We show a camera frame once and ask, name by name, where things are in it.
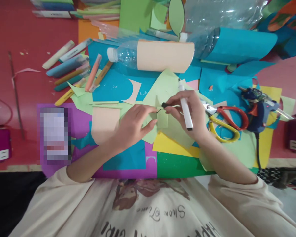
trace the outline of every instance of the left hand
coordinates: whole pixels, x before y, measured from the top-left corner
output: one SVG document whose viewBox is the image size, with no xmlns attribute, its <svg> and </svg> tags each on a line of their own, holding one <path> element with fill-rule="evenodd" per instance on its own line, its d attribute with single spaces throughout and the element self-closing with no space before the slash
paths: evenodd
<svg viewBox="0 0 296 237">
<path fill-rule="evenodd" d="M 142 124 L 150 113 L 156 112 L 155 107 L 135 104 L 124 115 L 116 134 L 112 137 L 114 145 L 126 150 L 143 139 L 154 128 L 157 120 L 151 120 L 144 128 L 142 128 Z"/>
</svg>

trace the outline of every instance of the blue paper roll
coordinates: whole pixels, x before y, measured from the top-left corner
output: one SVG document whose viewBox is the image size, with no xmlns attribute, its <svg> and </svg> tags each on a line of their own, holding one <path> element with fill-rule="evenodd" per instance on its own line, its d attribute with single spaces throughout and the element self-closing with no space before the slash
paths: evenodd
<svg viewBox="0 0 296 237">
<path fill-rule="evenodd" d="M 71 59 L 68 59 L 67 61 L 58 65 L 57 67 L 50 69 L 49 71 L 46 72 L 46 74 L 48 76 L 59 78 L 67 74 L 68 72 L 72 71 L 73 69 L 80 67 L 82 64 L 84 64 L 88 60 L 89 58 L 83 58 L 83 56 L 79 54 Z"/>
<path fill-rule="evenodd" d="M 204 59 L 230 64 L 260 60 L 271 51 L 276 41 L 277 36 L 273 33 L 221 27 L 217 44 Z"/>
</svg>

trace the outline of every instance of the plastic bottle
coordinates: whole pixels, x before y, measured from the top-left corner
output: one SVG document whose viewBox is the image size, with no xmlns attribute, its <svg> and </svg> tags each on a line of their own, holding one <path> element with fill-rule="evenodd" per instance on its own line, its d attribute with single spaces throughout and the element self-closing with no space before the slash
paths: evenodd
<svg viewBox="0 0 296 237">
<path fill-rule="evenodd" d="M 194 58 L 206 58 L 214 49 L 220 35 L 220 28 L 198 27 L 193 33 L 181 33 L 179 42 L 195 45 Z"/>
<path fill-rule="evenodd" d="M 129 41 L 121 44 L 117 49 L 108 48 L 109 61 L 122 62 L 124 66 L 137 70 L 137 45 L 138 41 Z"/>
<path fill-rule="evenodd" d="M 188 0 L 184 4 L 185 32 L 197 27 L 250 29 L 261 18 L 267 0 Z"/>
</svg>

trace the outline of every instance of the right hand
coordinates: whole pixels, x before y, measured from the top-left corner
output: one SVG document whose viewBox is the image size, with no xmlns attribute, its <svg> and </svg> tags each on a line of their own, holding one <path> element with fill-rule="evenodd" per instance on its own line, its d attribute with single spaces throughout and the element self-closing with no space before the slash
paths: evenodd
<svg viewBox="0 0 296 237">
<path fill-rule="evenodd" d="M 185 98 L 189 105 L 192 122 L 193 122 L 193 131 L 188 131 L 186 129 L 185 120 L 182 114 L 182 107 L 180 102 L 180 99 L 182 98 Z M 176 95 L 170 97 L 170 99 L 166 103 L 170 105 L 165 108 L 166 112 L 168 114 L 171 114 L 175 119 L 177 119 L 177 121 L 179 121 L 184 131 L 195 141 L 199 143 L 202 140 L 211 136 L 210 132 L 206 127 L 205 108 L 195 91 L 193 90 L 179 91 Z"/>
</svg>

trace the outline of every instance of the bottle cap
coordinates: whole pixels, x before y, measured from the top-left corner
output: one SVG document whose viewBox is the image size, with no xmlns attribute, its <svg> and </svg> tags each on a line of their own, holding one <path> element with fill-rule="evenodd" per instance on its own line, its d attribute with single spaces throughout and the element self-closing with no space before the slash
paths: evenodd
<svg viewBox="0 0 296 237">
<path fill-rule="evenodd" d="M 107 54 L 110 62 L 117 62 L 117 58 L 115 58 L 114 54 L 116 52 L 116 49 L 114 48 L 108 48 Z"/>
<path fill-rule="evenodd" d="M 180 33 L 179 42 L 180 43 L 185 43 L 187 41 L 187 37 L 188 37 L 188 33 L 185 33 L 185 32 Z"/>
</svg>

